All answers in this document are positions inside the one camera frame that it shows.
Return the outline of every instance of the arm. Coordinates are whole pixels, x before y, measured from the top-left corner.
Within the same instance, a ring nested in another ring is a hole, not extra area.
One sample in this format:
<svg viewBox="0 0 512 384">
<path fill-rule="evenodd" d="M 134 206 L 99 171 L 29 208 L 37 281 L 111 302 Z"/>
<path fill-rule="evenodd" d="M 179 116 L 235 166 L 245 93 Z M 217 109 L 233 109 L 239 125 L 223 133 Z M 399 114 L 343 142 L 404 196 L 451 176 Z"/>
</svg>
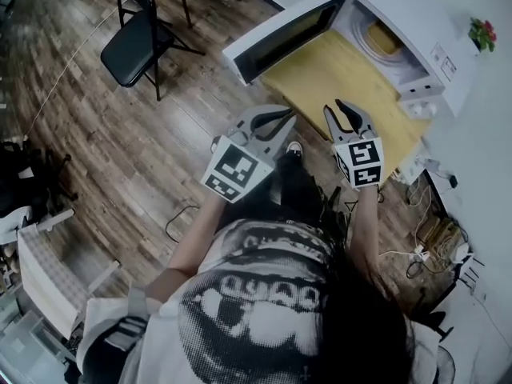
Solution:
<svg viewBox="0 0 512 384">
<path fill-rule="evenodd" d="M 376 186 L 366 186 L 360 190 L 348 255 L 364 274 L 369 274 L 378 266 L 377 201 Z"/>
<path fill-rule="evenodd" d="M 146 287 L 146 296 L 165 303 L 184 282 L 196 275 L 214 239 L 226 201 L 210 193 L 198 216 L 176 247 L 165 269 Z"/>
</svg>

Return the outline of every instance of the black and white t-shirt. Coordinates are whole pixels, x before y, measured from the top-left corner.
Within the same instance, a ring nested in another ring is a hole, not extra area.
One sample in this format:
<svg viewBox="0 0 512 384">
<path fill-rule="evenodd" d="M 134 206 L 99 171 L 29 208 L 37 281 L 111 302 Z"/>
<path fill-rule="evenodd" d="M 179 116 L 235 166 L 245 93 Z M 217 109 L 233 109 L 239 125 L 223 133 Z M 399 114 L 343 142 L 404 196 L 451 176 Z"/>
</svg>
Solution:
<svg viewBox="0 0 512 384">
<path fill-rule="evenodd" d="M 297 223 L 238 221 L 153 313 L 137 383 L 304 383 L 328 245 Z"/>
</svg>

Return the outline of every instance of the sneaker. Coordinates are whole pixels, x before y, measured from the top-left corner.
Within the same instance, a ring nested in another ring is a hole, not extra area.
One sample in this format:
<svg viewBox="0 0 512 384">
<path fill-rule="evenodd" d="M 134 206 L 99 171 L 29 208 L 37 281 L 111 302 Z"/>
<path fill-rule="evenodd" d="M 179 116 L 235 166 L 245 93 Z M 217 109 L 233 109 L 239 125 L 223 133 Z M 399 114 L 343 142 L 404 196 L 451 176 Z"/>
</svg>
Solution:
<svg viewBox="0 0 512 384">
<path fill-rule="evenodd" d="M 292 141 L 288 144 L 286 153 L 297 155 L 302 160 L 302 145 L 297 141 Z"/>
</svg>

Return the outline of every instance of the black pants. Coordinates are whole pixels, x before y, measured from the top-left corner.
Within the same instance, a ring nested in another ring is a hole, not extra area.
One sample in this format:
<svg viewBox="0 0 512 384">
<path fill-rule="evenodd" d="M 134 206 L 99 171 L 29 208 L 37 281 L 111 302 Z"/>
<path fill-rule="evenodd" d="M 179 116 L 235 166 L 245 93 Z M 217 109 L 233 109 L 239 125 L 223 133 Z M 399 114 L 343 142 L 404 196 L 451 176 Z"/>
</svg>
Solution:
<svg viewBox="0 0 512 384">
<path fill-rule="evenodd" d="M 270 200 L 270 189 L 276 179 L 281 183 L 281 205 Z M 247 196 L 226 207 L 218 228 L 239 219 L 293 220 L 321 227 L 325 206 L 322 190 L 302 166 L 300 157 L 285 154 L 277 161 L 272 175 Z"/>
</svg>

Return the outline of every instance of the wooden floor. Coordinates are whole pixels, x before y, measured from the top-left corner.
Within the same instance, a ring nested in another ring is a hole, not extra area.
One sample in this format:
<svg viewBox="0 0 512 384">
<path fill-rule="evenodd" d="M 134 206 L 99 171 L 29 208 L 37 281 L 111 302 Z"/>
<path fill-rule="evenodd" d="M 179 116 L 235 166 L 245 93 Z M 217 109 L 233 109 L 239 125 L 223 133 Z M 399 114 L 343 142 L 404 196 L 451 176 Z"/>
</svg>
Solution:
<svg viewBox="0 0 512 384">
<path fill-rule="evenodd" d="M 103 290 L 105 295 L 124 294 L 132 279 L 150 281 L 169 260 L 175 245 L 166 236 L 165 224 L 185 205 L 204 199 L 198 180 L 210 158 L 212 137 L 225 132 L 248 106 L 282 102 L 259 83 L 244 87 L 221 55 L 275 9 L 262 0 L 187 1 L 192 30 L 186 28 L 179 0 L 156 0 L 159 16 L 207 55 L 168 51 L 160 60 L 165 74 L 160 102 L 144 78 L 130 89 L 121 88 L 101 64 L 102 48 L 119 29 L 115 0 L 16 0 L 2 26 L 0 72 L 6 100 L 24 134 L 78 50 L 29 137 L 57 155 L 73 157 L 66 180 L 80 195 L 73 204 L 76 215 L 51 237 L 85 282 L 110 260 L 120 261 L 122 268 Z M 12 131 L 19 134 L 15 124 Z M 305 144 L 306 167 L 328 194 L 342 183 L 329 144 L 303 119 L 290 139 Z M 342 200 L 356 200 L 346 182 L 342 185 Z M 425 204 L 408 208 L 405 188 L 392 181 L 383 193 L 381 251 L 411 251 L 411 232 Z M 176 238 L 193 217 L 187 211 L 170 226 Z M 382 258 L 382 272 L 400 291 L 404 306 L 414 304 L 421 286 L 433 300 L 449 283 L 447 274 L 424 273 L 407 280 L 407 265 L 406 256 Z"/>
</svg>

